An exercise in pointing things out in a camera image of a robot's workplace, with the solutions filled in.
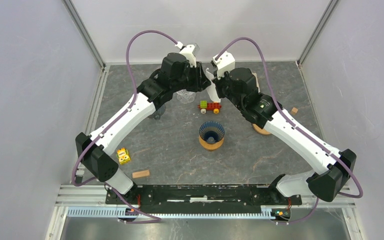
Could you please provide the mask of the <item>white paper coffee filter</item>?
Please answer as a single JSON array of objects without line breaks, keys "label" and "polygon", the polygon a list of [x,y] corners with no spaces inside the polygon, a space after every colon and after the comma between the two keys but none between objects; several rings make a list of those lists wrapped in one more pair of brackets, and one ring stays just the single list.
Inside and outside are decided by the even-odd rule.
[{"label": "white paper coffee filter", "polygon": [[205,76],[210,80],[210,86],[206,88],[210,100],[215,103],[220,103],[221,99],[218,96],[216,85],[212,81],[214,79],[214,75],[209,71],[208,67],[205,69]]}]

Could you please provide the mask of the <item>blue plastic dripper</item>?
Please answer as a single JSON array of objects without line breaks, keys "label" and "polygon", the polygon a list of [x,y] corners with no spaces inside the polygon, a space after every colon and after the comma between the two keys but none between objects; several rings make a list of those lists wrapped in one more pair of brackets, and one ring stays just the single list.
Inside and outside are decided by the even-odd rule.
[{"label": "blue plastic dripper", "polygon": [[224,139],[225,129],[219,122],[206,121],[200,126],[198,133],[205,143],[216,144]]}]

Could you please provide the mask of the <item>smoky grey dripper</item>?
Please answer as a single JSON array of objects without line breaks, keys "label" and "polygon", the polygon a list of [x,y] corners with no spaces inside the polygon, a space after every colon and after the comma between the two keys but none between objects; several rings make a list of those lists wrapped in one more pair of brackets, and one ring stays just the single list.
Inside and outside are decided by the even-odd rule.
[{"label": "smoky grey dripper", "polygon": [[159,109],[148,116],[149,119],[160,120],[162,115],[166,112],[166,105],[163,104]]}]

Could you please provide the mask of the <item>orange coffee filter box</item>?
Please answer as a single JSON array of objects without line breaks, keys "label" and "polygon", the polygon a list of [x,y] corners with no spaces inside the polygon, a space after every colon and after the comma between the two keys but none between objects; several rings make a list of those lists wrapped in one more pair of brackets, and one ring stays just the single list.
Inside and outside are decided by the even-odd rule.
[{"label": "orange coffee filter box", "polygon": [[259,79],[258,79],[258,75],[257,75],[257,73],[252,72],[252,75],[253,75],[254,78],[255,78],[255,85],[256,85],[256,87],[257,87],[257,89],[258,89],[258,92],[261,92],[260,85],[259,85]]}]

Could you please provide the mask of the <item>clear plastic dripper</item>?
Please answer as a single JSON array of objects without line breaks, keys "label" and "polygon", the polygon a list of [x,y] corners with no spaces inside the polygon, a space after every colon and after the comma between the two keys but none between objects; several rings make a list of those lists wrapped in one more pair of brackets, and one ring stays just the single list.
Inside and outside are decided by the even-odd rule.
[{"label": "clear plastic dripper", "polygon": [[176,94],[177,94],[176,98],[182,104],[192,103],[195,100],[195,96],[196,96],[195,92],[187,91],[185,89],[177,91]]}]

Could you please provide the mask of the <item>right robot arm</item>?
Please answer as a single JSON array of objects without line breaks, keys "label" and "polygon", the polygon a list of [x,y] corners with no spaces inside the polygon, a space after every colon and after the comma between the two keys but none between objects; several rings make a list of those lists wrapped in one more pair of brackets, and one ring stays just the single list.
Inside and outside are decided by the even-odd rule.
[{"label": "right robot arm", "polygon": [[312,194],[332,202],[351,178],[357,155],[349,148],[339,150],[329,145],[292,118],[270,95],[257,87],[251,70],[238,67],[212,80],[219,98],[228,99],[252,124],[276,136],[298,153],[311,170],[294,175],[280,175],[271,184],[269,199],[282,204],[294,195]]}]

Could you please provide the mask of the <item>wooden ring stand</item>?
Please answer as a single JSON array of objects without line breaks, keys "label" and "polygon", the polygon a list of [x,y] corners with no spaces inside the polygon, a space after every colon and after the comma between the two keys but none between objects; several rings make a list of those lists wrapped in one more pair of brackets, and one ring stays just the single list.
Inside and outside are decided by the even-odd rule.
[{"label": "wooden ring stand", "polygon": [[257,133],[259,133],[259,134],[261,134],[261,135],[264,135],[264,136],[271,135],[271,133],[270,133],[269,131],[265,130],[264,128],[260,128],[260,127],[257,126],[256,124],[252,124],[252,127],[253,127],[253,129],[254,129]]},{"label": "wooden ring stand", "polygon": [[219,149],[223,145],[224,140],[225,140],[224,138],[222,138],[220,141],[218,141],[216,143],[208,143],[208,142],[204,141],[200,136],[198,137],[198,139],[199,139],[200,145],[205,150],[210,151],[210,152]]}]

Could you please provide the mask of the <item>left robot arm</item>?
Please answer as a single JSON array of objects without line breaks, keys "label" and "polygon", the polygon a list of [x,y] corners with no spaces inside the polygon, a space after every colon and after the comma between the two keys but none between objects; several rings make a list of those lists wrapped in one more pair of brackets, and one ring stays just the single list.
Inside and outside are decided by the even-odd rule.
[{"label": "left robot arm", "polygon": [[83,164],[95,179],[117,190],[117,196],[125,204],[133,203],[137,198],[135,183],[111,155],[139,123],[169,102],[174,93],[208,90],[213,77],[201,62],[192,66],[185,56],[169,53],[160,68],[141,82],[130,100],[113,117],[90,134],[81,132],[76,136],[77,162]]}]

